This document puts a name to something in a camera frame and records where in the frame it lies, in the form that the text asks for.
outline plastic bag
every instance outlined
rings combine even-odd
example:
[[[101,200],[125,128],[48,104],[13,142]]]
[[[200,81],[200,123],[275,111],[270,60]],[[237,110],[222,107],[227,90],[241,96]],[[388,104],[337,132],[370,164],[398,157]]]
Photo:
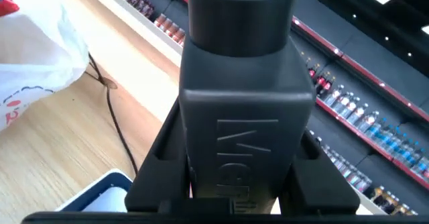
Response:
[[[89,62],[60,0],[13,2],[19,11],[0,17],[0,130],[77,80]]]

